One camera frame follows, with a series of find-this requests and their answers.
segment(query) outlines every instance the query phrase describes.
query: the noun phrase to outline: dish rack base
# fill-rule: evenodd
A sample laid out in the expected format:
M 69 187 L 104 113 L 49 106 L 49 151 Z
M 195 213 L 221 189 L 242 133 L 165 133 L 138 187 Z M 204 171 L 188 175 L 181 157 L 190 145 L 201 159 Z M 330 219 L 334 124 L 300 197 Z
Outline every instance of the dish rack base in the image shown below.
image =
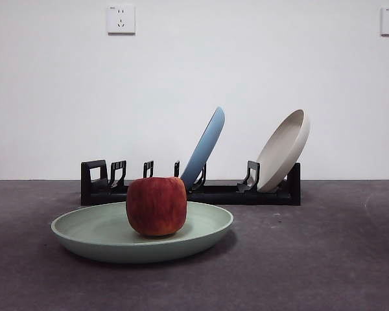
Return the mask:
M 246 177 L 233 185 L 224 185 L 223 181 L 207 181 L 206 164 L 200 178 L 187 191 L 187 201 L 223 204 L 223 205 L 301 205 L 300 164 L 295 163 L 287 178 L 272 192 L 258 192 L 260 164 L 248 161 Z M 91 169 L 99 168 L 100 176 L 91 180 Z M 174 176 L 179 176 L 180 162 L 174 164 Z M 115 180 L 115 171 L 121 170 L 121 177 Z M 153 176 L 154 162 L 145 162 L 143 178 Z M 128 185 L 125 181 L 126 161 L 111 164 L 111 176 L 108 180 L 105 160 L 81 163 L 81 205 L 98 205 L 125 202 Z

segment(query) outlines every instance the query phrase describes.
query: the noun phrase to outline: floor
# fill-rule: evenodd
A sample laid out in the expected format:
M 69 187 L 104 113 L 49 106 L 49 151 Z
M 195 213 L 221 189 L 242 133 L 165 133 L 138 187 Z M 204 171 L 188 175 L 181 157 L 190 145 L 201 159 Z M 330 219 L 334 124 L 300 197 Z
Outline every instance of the floor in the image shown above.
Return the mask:
M 79 181 L 0 181 L 0 311 L 389 311 L 389 181 L 301 188 L 301 206 L 221 205 L 235 221 L 205 252 L 126 265 L 53 236 Z

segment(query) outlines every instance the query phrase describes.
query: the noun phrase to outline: dish rack divider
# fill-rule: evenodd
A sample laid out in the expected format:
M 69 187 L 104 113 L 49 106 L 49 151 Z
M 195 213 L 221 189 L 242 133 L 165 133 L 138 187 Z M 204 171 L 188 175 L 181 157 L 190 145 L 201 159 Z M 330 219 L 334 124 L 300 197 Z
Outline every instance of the dish rack divider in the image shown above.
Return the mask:
M 91 169 L 99 168 L 100 176 L 91 180 Z M 258 192 L 260 164 L 248 161 L 246 177 L 232 185 L 224 185 L 222 181 L 206 179 L 206 164 L 200 177 L 187 191 L 187 201 L 209 204 L 239 205 L 301 205 L 300 164 L 295 163 L 287 178 L 272 192 Z M 121 177 L 115 181 L 115 172 L 121 170 Z M 174 177 L 179 176 L 180 162 L 174 164 Z M 143 178 L 153 176 L 154 161 L 143 165 Z M 126 161 L 111 163 L 111 175 L 108 180 L 105 160 L 81 163 L 81 205 L 97 205 L 113 202 L 125 202 L 128 186 L 125 181 Z

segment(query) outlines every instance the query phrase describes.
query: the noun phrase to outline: red apple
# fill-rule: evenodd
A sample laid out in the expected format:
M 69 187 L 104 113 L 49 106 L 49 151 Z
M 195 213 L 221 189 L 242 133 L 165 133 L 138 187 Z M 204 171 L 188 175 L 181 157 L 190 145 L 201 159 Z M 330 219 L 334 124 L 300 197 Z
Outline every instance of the red apple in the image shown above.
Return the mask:
M 186 221 L 187 196 L 177 177 L 149 177 L 131 182 L 126 212 L 131 227 L 141 235 L 175 233 Z

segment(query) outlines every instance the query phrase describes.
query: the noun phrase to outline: green plate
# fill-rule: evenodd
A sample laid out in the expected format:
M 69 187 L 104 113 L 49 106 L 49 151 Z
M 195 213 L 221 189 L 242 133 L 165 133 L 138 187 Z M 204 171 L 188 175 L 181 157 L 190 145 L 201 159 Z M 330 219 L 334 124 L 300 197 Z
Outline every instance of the green plate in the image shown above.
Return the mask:
M 125 202 L 121 202 L 64 214 L 51 228 L 60 243 L 77 255 L 103 262 L 144 263 L 182 258 L 210 248 L 232 221 L 232 214 L 223 208 L 187 202 L 186 222 L 178 232 L 147 238 L 131 228 Z

